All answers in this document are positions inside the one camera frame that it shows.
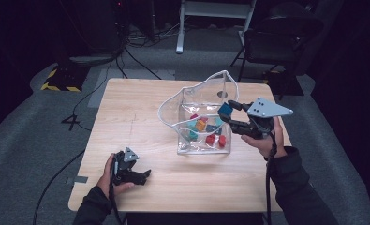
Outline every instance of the person's left hand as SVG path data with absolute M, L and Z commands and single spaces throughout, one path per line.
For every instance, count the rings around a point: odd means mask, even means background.
M 114 153 L 111 153 L 108 161 L 106 162 L 105 171 L 103 175 L 99 178 L 99 181 L 97 181 L 97 184 L 96 184 L 102 189 L 106 198 L 109 198 L 109 184 L 111 180 L 111 164 L 112 164 L 113 157 L 114 157 Z M 134 186 L 135 186 L 134 183 L 123 183 L 123 184 L 120 184 L 119 186 L 114 186 L 114 195 L 116 196 L 120 193 L 123 193 L 124 191 Z

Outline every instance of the black jacket sleeve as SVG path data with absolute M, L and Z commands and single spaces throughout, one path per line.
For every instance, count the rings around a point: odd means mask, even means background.
M 100 187 L 93 187 L 77 211 L 73 224 L 102 224 L 111 213 L 111 202 L 103 194 Z
M 299 151 L 285 147 L 288 155 L 273 160 L 271 178 L 276 200 L 289 225 L 336 225 L 338 222 L 326 203 L 309 184 Z

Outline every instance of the person's right hand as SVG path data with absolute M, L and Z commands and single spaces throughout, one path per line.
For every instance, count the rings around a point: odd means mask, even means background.
M 280 121 L 278 117 L 274 117 L 274 132 L 275 132 L 275 142 L 277 144 L 277 153 L 275 154 L 275 158 L 284 157 L 287 155 L 287 152 L 284 150 L 284 135 L 283 135 L 283 128 L 280 125 Z M 249 145 L 258 148 L 259 152 L 266 158 L 269 158 L 270 151 L 273 147 L 273 139 L 270 137 L 266 137 L 265 139 L 256 140 L 247 135 L 242 135 L 241 139 L 243 139 Z

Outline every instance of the human hand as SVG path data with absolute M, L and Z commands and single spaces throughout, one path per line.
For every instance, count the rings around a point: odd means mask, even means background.
M 280 125 L 278 117 L 274 117 L 274 132 L 275 132 L 275 143 L 277 144 L 277 153 L 274 155 L 275 158 L 284 157 L 287 155 L 287 152 L 284 150 L 284 135 L 283 128 Z M 269 158 L 270 151 L 273 147 L 273 139 L 269 137 L 261 140 L 253 139 L 247 135 L 242 135 L 243 139 L 249 145 L 258 148 L 259 152 L 266 158 Z
M 103 193 L 105 194 L 106 198 L 109 198 L 109 185 L 110 185 L 110 180 L 111 180 L 111 164 L 112 160 L 114 158 L 114 153 L 111 153 L 109 156 L 108 161 L 106 162 L 105 165 L 105 170 L 103 172 L 103 175 L 99 178 L 99 181 L 97 181 L 97 186 L 99 186 Z M 119 186 L 113 185 L 114 186 L 114 195 L 118 195 L 120 193 L 123 193 L 124 191 L 132 188 L 135 186 L 134 183 L 122 183 Z

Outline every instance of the black chair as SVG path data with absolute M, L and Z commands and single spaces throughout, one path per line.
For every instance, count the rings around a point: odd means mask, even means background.
M 232 67 L 237 59 L 243 59 L 238 83 L 243 77 L 245 61 L 275 65 L 270 71 L 277 66 L 283 66 L 285 71 L 280 73 L 280 76 L 285 79 L 281 85 L 281 99 L 292 80 L 296 78 L 294 72 L 306 44 L 320 33 L 323 23 L 306 7 L 294 2 L 281 3 L 271 8 L 269 15 L 254 29 L 245 31 L 244 46 L 230 66 Z

